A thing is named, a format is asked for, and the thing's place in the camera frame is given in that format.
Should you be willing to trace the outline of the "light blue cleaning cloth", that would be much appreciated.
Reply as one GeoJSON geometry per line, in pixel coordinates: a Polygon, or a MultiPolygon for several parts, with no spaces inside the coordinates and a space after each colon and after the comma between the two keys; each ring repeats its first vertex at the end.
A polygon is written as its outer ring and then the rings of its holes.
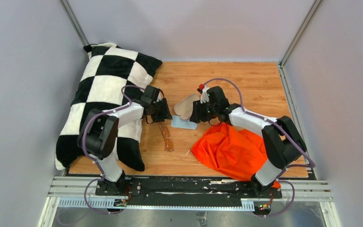
{"type": "Polygon", "coordinates": [[[171,126],[173,128],[179,129],[188,129],[188,130],[196,130],[198,128],[198,124],[194,122],[190,122],[189,120],[183,120],[180,116],[173,115],[171,126]]]}

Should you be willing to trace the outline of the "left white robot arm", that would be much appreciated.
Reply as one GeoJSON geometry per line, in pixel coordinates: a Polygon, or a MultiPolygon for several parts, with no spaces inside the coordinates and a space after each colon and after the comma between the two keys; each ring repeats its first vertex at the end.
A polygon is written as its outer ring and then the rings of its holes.
{"type": "Polygon", "coordinates": [[[118,129],[148,116],[152,122],[172,119],[163,91],[150,85],[143,89],[141,98],[128,98],[125,105],[103,111],[92,109],[80,129],[78,147],[99,168],[98,185],[114,195],[121,195],[126,189],[125,173],[113,157],[118,129]]]}

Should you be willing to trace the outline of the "pink glasses case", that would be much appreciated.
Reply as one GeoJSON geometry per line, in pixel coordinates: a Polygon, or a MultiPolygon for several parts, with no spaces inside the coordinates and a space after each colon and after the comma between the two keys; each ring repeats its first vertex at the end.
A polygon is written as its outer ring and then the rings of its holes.
{"type": "Polygon", "coordinates": [[[174,112],[182,120],[187,120],[191,117],[193,112],[193,102],[199,101],[200,98],[198,94],[191,94],[178,102],[174,106],[174,112]]]}

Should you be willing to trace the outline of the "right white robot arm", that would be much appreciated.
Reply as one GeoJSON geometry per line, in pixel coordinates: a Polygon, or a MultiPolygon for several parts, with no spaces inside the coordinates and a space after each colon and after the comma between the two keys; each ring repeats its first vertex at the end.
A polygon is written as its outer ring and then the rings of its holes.
{"type": "Polygon", "coordinates": [[[251,177],[251,191],[256,197],[269,193],[292,162],[301,156],[309,158],[305,142],[290,117],[268,117],[249,111],[241,104],[230,104],[219,86],[201,84],[197,90],[201,98],[192,104],[191,122],[217,118],[221,123],[244,128],[263,139],[267,159],[251,177]]]}

